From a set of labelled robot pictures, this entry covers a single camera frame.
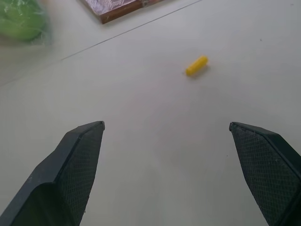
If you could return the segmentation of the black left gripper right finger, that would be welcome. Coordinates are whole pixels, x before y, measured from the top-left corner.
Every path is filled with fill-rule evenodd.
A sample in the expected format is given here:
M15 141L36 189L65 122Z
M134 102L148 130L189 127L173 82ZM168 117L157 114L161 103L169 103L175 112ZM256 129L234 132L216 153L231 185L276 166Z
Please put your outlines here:
M229 126L245 181L269 226L301 226L301 155L279 134Z

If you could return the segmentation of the green fruit in plastic bag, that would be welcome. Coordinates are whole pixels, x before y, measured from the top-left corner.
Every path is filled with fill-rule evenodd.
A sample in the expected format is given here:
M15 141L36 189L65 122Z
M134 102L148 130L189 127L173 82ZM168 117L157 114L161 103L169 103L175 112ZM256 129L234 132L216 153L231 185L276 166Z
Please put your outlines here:
M0 0L0 46L46 45L51 36L48 0Z

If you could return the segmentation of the brown wooden board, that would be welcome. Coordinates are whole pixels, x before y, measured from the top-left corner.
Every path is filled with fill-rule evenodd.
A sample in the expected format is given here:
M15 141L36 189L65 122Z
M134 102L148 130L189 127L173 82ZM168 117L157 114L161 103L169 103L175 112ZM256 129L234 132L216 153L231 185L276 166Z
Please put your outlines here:
M102 24L163 0L80 0Z

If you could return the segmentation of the small yellow cylinder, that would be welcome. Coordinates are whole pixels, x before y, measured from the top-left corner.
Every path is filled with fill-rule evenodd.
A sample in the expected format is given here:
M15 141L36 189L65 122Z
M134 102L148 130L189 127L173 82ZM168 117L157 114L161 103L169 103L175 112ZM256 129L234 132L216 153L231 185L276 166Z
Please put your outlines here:
M187 76L192 76L201 69L203 69L207 65L207 63L208 58L206 56L200 56L185 69L185 74Z

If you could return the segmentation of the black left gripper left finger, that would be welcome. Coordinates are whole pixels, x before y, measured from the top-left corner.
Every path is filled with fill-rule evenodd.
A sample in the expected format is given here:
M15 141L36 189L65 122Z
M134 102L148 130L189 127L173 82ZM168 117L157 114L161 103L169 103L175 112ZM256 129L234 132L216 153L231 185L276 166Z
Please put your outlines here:
M105 124L67 132L0 216L0 226L79 226L95 180Z

